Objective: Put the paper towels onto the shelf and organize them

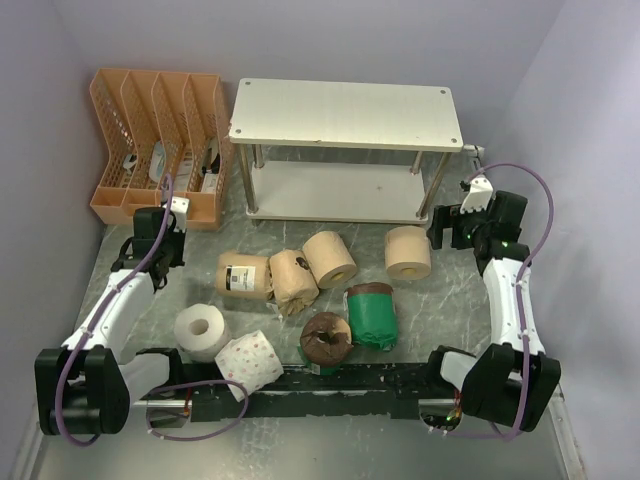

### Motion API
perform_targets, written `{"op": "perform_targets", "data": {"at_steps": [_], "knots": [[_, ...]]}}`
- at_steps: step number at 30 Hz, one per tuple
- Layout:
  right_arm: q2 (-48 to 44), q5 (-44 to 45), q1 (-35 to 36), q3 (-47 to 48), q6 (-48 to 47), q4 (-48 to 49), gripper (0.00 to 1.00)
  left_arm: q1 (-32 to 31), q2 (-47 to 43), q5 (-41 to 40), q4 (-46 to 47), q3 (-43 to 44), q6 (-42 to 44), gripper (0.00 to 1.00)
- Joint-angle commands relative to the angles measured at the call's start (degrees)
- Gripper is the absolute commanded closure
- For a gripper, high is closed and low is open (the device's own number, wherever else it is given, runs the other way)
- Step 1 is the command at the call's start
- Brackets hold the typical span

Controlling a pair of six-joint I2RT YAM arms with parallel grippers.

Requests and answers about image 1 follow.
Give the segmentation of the beige paper towel roll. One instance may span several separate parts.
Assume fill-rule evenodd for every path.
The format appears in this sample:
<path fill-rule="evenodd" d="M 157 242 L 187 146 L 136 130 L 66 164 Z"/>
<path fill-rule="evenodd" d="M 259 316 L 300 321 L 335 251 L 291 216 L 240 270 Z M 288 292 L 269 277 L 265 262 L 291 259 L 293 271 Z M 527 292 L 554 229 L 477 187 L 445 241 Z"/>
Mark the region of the beige paper towel roll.
<path fill-rule="evenodd" d="M 302 251 L 320 289 L 343 285 L 358 267 L 337 232 L 321 231 L 309 238 Z"/>
<path fill-rule="evenodd" d="M 430 242 L 418 226 L 391 229 L 385 236 L 385 268 L 394 280 L 419 280 L 431 274 Z"/>

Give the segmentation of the plain white paper roll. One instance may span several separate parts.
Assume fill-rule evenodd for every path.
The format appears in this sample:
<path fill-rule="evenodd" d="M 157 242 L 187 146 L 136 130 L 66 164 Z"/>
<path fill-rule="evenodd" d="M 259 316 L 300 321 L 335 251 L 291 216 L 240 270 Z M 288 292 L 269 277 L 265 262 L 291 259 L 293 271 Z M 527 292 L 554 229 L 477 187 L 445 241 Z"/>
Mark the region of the plain white paper roll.
<path fill-rule="evenodd" d="M 178 314 L 174 337 L 180 349 L 199 363 L 213 362 L 232 339 L 221 311 L 205 304 L 194 304 Z"/>

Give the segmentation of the green paper roll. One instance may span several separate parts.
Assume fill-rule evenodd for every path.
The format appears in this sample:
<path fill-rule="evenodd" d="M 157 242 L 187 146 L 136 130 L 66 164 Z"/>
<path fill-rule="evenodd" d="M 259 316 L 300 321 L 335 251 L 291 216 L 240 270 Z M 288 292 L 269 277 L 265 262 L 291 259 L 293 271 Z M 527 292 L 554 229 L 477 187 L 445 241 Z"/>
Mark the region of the green paper roll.
<path fill-rule="evenodd" d="M 393 288 L 382 282 L 357 284 L 345 291 L 355 344 L 378 351 L 390 351 L 396 346 L 399 329 L 393 294 Z"/>

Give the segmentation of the white red-dotted paper roll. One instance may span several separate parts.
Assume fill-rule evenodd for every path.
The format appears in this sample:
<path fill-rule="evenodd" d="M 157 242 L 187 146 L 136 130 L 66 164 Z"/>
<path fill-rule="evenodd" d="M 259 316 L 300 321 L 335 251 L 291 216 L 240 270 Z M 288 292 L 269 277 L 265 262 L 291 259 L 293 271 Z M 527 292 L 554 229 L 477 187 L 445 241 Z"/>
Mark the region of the white red-dotted paper roll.
<path fill-rule="evenodd" d="M 283 365 L 261 330 L 231 340 L 215 357 L 223 378 L 232 381 L 229 390 L 237 402 L 275 382 Z"/>

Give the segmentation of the brown-topped green roll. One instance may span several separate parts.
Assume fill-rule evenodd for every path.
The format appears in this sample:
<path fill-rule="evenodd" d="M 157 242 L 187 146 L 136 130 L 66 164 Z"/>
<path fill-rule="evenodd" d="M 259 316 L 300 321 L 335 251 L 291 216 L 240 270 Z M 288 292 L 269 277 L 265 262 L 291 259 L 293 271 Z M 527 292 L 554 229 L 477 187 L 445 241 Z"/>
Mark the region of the brown-topped green roll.
<path fill-rule="evenodd" d="M 347 321 L 332 312 L 320 312 L 304 326 L 299 340 L 303 357 L 320 367 L 339 366 L 354 348 Z"/>

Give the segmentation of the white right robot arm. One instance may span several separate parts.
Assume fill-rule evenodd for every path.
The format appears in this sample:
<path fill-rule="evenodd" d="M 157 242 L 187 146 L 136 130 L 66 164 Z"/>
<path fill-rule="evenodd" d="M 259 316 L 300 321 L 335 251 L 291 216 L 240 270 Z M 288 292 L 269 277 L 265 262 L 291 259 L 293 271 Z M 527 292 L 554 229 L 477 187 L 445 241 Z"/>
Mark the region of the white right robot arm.
<path fill-rule="evenodd" d="M 427 230 L 434 249 L 449 230 L 452 248 L 472 250 L 488 294 L 491 340 L 479 356 L 439 346 L 429 356 L 425 388 L 439 398 L 454 391 L 464 414 L 517 432 L 537 427 L 561 377 L 533 318 L 530 249 L 519 241 L 526 206 L 525 197 L 505 191 L 479 210 L 438 205 Z"/>

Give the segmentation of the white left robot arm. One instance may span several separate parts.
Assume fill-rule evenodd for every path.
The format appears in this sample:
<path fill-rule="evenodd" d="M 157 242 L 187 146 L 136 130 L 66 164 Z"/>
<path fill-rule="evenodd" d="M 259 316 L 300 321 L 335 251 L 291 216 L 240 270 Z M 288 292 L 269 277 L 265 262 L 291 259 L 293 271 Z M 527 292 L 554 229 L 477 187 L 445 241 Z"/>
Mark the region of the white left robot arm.
<path fill-rule="evenodd" d="M 152 390 L 162 398 L 187 385 L 175 348 L 122 352 L 136 321 L 166 287 L 171 269 L 184 264 L 189 202 L 142 207 L 133 234 L 121 246 L 104 292 L 80 327 L 58 348 L 44 349 L 34 370 L 38 420 L 43 434 L 78 442 L 122 430 L 130 407 Z"/>

